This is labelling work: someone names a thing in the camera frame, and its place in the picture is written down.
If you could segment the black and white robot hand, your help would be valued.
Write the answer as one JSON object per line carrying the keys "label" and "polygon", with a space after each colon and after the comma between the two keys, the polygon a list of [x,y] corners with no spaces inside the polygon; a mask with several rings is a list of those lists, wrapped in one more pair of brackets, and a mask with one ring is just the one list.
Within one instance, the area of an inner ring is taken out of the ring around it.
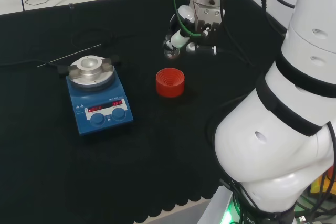
{"label": "black and white robot hand", "polygon": [[163,42],[165,56],[175,59],[183,49],[189,54],[207,52],[215,55],[220,52],[215,43],[217,32],[223,26],[224,13],[219,5],[174,7],[174,14]]}

